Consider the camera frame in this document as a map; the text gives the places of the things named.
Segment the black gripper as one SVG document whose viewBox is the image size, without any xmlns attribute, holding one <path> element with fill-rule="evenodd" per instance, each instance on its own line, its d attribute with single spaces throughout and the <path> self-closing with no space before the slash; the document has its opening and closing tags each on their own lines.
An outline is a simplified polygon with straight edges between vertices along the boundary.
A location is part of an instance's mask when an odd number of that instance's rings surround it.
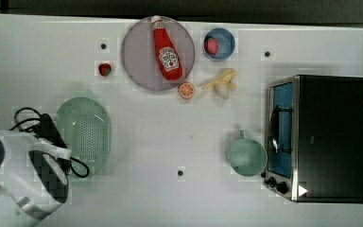
<svg viewBox="0 0 363 227">
<path fill-rule="evenodd" d="M 66 148 L 66 145 L 62 140 L 59 131 L 57 130 L 55 124 L 53 123 L 52 118 L 48 113 L 43 113 L 41 115 L 41 121 L 40 125 L 38 126 L 37 134 L 41 138 L 48 140 L 54 146 L 60 148 Z"/>
</svg>

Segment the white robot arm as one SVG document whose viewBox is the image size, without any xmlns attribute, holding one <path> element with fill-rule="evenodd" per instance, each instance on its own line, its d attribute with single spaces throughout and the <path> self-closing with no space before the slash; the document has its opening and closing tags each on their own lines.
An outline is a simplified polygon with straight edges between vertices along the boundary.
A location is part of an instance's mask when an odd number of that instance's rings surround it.
<svg viewBox="0 0 363 227">
<path fill-rule="evenodd" d="M 67 202 L 70 158 L 47 113 L 29 130 L 0 130 L 0 187 L 25 213 L 46 218 Z"/>
</svg>

